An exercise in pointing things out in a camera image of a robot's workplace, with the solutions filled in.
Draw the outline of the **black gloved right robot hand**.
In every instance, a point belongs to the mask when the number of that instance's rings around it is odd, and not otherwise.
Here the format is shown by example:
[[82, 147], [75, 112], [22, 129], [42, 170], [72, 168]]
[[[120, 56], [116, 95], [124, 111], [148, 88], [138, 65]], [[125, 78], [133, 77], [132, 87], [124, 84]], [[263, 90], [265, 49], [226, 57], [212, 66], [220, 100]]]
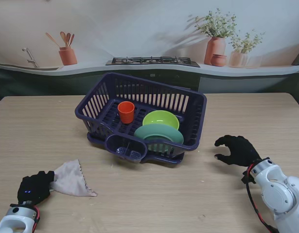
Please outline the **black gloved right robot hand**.
[[248, 167], [255, 161], [261, 160], [253, 145], [243, 136], [225, 135], [218, 138], [216, 147], [224, 145], [229, 148], [230, 155], [216, 154], [214, 157], [227, 164]]

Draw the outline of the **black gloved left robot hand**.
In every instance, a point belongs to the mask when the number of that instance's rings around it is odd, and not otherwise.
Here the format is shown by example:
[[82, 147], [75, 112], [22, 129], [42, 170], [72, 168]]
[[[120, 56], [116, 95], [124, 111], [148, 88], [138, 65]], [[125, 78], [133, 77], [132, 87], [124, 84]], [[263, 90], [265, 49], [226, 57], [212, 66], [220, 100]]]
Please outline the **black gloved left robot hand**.
[[37, 205], [50, 196], [50, 183], [54, 181], [54, 171], [39, 171], [32, 176], [22, 178], [18, 189], [18, 204], [30, 201], [32, 205]]

